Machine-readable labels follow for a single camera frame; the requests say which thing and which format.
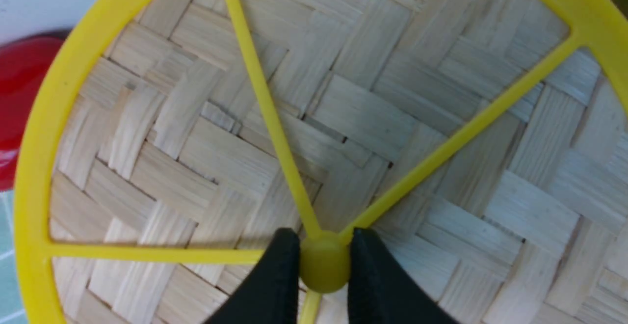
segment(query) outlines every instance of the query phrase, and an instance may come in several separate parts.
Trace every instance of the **teal tile surface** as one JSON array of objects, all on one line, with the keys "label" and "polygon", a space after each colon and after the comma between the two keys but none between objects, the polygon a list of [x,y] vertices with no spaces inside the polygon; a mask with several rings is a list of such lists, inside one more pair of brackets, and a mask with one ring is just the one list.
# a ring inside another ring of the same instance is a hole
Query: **teal tile surface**
[{"label": "teal tile surface", "polygon": [[17,317],[13,317],[2,324],[27,324],[28,320],[26,319],[26,314],[21,313]]},{"label": "teal tile surface", "polygon": [[0,208],[0,255],[13,249],[11,237],[11,210],[8,206]]},{"label": "teal tile surface", "polygon": [[27,323],[15,273],[13,192],[0,192],[0,323]]},{"label": "teal tile surface", "polygon": [[0,260],[0,288],[0,318],[22,310],[14,255]]}]

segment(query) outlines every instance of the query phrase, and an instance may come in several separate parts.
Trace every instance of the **woven bamboo basket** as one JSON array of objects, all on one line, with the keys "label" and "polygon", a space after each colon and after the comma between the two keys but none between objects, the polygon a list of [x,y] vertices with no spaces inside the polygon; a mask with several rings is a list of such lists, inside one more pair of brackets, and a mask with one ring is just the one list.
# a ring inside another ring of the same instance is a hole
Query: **woven bamboo basket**
[{"label": "woven bamboo basket", "polygon": [[[334,232],[573,33],[541,0],[241,1]],[[589,49],[567,52],[372,225],[462,324],[628,322],[626,114]],[[65,123],[49,226],[61,243],[188,249],[306,236],[225,0],[153,0],[109,44]],[[197,324],[253,266],[52,265],[79,324]],[[346,297],[323,295],[317,322],[348,322]]]}]

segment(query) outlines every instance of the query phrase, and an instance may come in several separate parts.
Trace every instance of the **red plastic surface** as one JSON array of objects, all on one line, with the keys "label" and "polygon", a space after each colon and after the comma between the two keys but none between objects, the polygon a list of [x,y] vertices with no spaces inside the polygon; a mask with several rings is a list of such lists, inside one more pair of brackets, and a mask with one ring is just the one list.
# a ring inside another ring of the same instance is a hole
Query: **red plastic surface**
[{"label": "red plastic surface", "polygon": [[0,48],[0,191],[13,187],[28,114],[61,44],[39,37]]}]

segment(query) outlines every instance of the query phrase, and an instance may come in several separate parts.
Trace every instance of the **yellow center hub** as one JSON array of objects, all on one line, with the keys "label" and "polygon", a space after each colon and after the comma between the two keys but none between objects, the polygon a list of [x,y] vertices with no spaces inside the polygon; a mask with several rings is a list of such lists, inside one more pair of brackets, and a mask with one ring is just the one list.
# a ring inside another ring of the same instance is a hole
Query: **yellow center hub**
[{"label": "yellow center hub", "polygon": [[351,275],[349,248],[334,232],[321,231],[318,237],[301,243],[301,279],[318,293],[340,290]]}]

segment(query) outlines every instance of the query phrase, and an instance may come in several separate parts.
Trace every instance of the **yellow circular rim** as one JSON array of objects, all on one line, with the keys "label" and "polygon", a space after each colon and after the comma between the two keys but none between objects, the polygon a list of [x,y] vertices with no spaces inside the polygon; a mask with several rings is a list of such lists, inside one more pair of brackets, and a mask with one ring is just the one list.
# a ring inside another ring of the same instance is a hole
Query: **yellow circular rim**
[{"label": "yellow circular rim", "polygon": [[[621,12],[610,0],[542,1],[571,26],[567,40],[340,232],[343,242],[350,242],[354,227],[370,226],[579,47],[588,47],[594,54],[624,110],[628,111],[628,71],[623,69],[623,64],[628,62],[628,22]],[[107,45],[148,2],[150,0],[98,0],[63,45],[35,100],[22,141],[14,199],[18,280],[31,322],[64,322],[54,285],[52,257],[254,264],[261,256],[261,251],[257,250],[117,248],[54,243],[50,239],[50,181],[56,148],[74,99]],[[303,185],[261,74],[242,7],[239,0],[226,0],[226,3],[280,165],[306,230],[315,237],[321,229],[301,189]],[[320,298],[320,294],[308,291],[301,322],[315,321]]]}]

